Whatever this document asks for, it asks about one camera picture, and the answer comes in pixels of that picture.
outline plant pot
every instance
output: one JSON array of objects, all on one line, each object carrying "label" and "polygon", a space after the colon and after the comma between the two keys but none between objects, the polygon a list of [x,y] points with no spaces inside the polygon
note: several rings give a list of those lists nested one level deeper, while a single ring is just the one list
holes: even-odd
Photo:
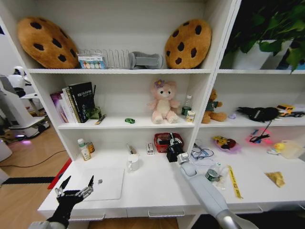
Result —
[{"label": "plant pot", "polygon": [[[266,40],[263,42],[274,42],[275,40]],[[270,52],[262,52],[259,44],[255,43],[248,53],[238,50],[235,53],[232,69],[257,70],[261,69],[268,57],[272,55]]]},{"label": "plant pot", "polygon": [[291,43],[292,41],[283,42],[282,50],[276,56],[273,56],[272,54],[268,56],[267,60],[262,66],[262,69],[276,69]]}]

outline book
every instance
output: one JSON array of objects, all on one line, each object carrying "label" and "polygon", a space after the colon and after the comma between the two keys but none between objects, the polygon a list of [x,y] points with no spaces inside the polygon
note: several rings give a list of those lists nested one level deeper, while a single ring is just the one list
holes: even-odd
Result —
[{"label": "book", "polygon": [[77,118],[76,118],[75,113],[74,113],[74,110],[73,110],[73,107],[72,107],[72,105],[71,105],[70,99],[69,99],[69,97],[68,97],[67,91],[70,91],[68,87],[62,89],[63,96],[64,96],[64,98],[66,99],[68,108],[69,108],[70,113],[71,113],[72,118],[73,118],[73,122],[74,122],[74,123],[78,123]]},{"label": "book", "polygon": [[94,108],[92,83],[76,83],[69,85],[77,113],[81,123],[89,119],[90,110]]},{"label": "book", "polygon": [[57,113],[59,114],[61,121],[64,123],[67,123],[68,119],[67,119],[67,117],[63,111],[63,108],[61,106],[61,103],[60,103],[60,99],[62,99],[61,92],[52,93],[50,96],[55,105],[55,109],[56,109]]},{"label": "book", "polygon": [[66,91],[67,96],[68,96],[68,99],[69,99],[69,101],[70,101],[70,104],[71,104],[71,107],[72,107],[72,110],[73,110],[73,114],[74,114],[74,116],[75,116],[75,119],[76,119],[77,123],[81,123],[81,120],[80,120],[80,117],[78,116],[77,109],[76,109],[76,106],[75,106],[73,97],[72,97],[72,95],[71,95],[70,89],[68,88],[68,89],[65,90],[65,91]]},{"label": "book", "polygon": [[74,123],[74,120],[73,120],[73,117],[72,117],[72,114],[71,114],[71,111],[68,107],[68,104],[67,104],[67,101],[63,95],[63,93],[61,93],[61,97],[62,99],[59,100],[60,104],[61,104],[61,107],[63,109],[63,112],[65,113],[66,117],[67,117],[67,120],[69,123]]}]

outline red basket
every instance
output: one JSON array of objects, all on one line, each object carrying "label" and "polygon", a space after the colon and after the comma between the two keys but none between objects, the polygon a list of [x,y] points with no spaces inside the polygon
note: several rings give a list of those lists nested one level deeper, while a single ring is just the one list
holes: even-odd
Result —
[{"label": "red basket", "polygon": [[[174,137],[179,138],[182,141],[182,147],[184,145],[184,142],[179,134],[173,133]],[[161,139],[162,141],[170,140],[170,133],[161,133],[161,134],[155,134],[154,135],[154,145],[157,147],[157,150],[159,153],[167,153],[167,148],[169,145],[159,145],[157,142],[157,139]]]}]

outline black book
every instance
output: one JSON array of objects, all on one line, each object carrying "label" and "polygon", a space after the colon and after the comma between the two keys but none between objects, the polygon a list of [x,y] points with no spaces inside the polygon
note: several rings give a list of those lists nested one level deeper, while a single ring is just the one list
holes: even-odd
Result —
[{"label": "black book", "polygon": [[81,123],[85,123],[89,119],[90,110],[94,108],[92,83],[72,84],[69,89]]}]

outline yellow caution tape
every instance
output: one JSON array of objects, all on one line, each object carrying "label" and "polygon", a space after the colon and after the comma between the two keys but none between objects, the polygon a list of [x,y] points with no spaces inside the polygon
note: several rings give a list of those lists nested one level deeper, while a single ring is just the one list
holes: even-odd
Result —
[{"label": "yellow caution tape", "polygon": [[240,195],[240,191],[239,191],[239,188],[238,188],[238,185],[237,185],[234,173],[233,173],[233,169],[232,169],[231,166],[228,166],[228,168],[230,170],[230,178],[231,178],[231,181],[232,181],[232,184],[233,184],[233,189],[234,189],[235,195],[238,198],[243,199],[242,196]]}]

